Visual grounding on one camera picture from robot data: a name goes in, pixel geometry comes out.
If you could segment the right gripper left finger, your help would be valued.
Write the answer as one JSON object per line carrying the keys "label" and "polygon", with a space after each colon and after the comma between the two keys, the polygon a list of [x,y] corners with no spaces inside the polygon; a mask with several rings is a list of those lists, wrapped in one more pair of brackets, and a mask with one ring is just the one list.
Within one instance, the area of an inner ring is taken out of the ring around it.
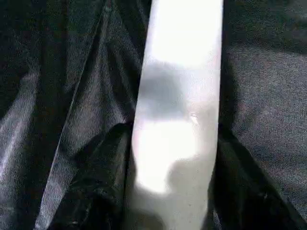
{"label": "right gripper left finger", "polygon": [[50,230],[119,230],[131,147],[132,123],[97,136],[78,156],[80,166]]}

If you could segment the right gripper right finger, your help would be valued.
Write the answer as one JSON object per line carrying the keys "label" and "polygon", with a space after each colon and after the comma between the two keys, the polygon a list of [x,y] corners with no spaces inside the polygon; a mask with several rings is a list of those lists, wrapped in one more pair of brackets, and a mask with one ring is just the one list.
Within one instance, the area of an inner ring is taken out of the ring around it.
{"label": "right gripper right finger", "polygon": [[208,189],[209,230],[305,230],[306,221],[232,132],[218,128]]}

